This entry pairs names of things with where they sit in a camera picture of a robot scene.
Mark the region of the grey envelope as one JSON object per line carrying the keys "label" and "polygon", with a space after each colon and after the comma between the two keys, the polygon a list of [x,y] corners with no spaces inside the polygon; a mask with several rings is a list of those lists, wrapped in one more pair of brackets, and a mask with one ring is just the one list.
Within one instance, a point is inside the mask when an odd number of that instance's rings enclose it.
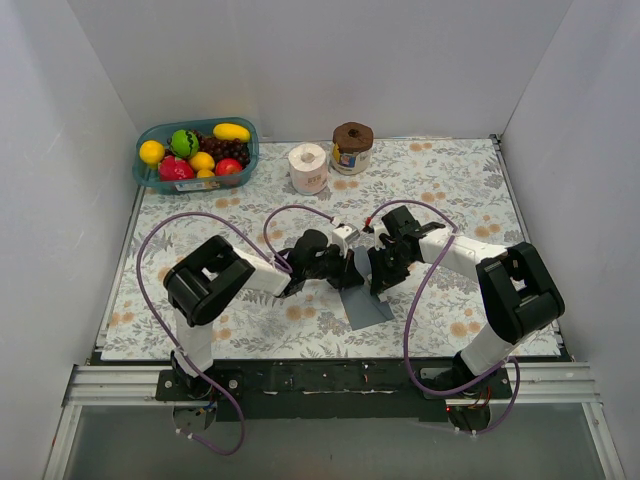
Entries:
{"label": "grey envelope", "polygon": [[356,272],[364,278],[364,283],[340,291],[341,302],[351,329],[361,330],[393,320],[394,314],[388,302],[371,293],[372,267],[364,246],[355,248],[354,266]]}

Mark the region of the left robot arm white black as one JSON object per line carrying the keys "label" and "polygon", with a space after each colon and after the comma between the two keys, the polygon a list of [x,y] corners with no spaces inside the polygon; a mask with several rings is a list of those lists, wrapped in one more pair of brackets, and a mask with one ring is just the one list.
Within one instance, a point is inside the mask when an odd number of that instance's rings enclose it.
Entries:
{"label": "left robot arm white black", "polygon": [[329,237],[315,229],[305,231],[294,247],[279,252],[290,273],[279,269],[281,261],[271,264],[236,249],[219,235],[172,267],[163,285],[174,308],[180,343],[171,360],[180,390],[193,400],[211,392],[212,324],[241,290],[287,298],[308,280],[325,280],[338,291],[363,285],[350,248],[358,237],[359,231],[348,224],[334,228]]}

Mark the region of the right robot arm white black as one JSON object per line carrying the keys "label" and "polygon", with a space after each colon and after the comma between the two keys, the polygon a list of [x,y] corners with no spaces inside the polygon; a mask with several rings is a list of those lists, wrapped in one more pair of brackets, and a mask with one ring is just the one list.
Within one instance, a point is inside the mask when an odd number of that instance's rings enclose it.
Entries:
{"label": "right robot arm white black", "polygon": [[422,381],[406,359],[409,378],[428,395],[475,397],[518,345],[564,314],[564,300],[532,244],[481,242],[462,235],[447,216],[422,225],[408,202],[385,206],[389,211],[380,225],[370,220],[364,224],[375,238],[369,251],[372,292],[383,293],[403,282],[416,262],[428,265],[427,278],[443,267],[478,284],[486,317],[485,326],[454,355],[448,370]]}

